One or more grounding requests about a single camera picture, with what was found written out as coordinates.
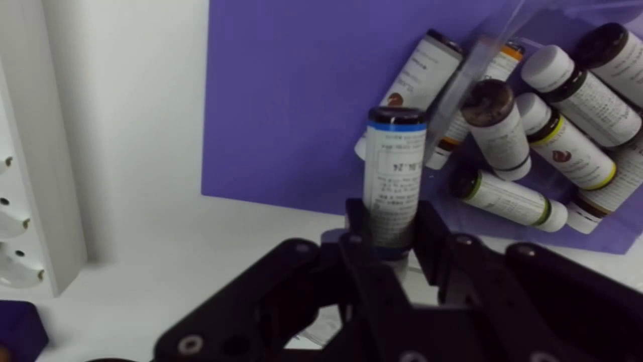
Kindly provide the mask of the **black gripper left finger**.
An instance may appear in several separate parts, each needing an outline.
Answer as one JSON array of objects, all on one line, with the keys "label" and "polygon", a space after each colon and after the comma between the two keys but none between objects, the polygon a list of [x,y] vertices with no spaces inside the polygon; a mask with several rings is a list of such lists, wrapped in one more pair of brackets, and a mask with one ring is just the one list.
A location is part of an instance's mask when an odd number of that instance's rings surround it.
[{"label": "black gripper left finger", "polygon": [[[320,350],[290,350],[322,307],[339,330]],[[397,362],[402,289],[357,233],[285,238],[159,335],[153,362]]]}]

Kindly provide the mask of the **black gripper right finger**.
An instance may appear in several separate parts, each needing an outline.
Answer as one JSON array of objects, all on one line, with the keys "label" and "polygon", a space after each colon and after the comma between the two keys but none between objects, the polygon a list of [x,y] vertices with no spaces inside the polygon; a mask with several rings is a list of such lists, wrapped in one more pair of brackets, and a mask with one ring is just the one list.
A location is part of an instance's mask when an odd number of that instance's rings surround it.
[{"label": "black gripper right finger", "polygon": [[379,268],[357,273],[369,362],[643,362],[643,294],[536,243],[495,251],[430,203],[411,243],[437,304],[414,306]]}]

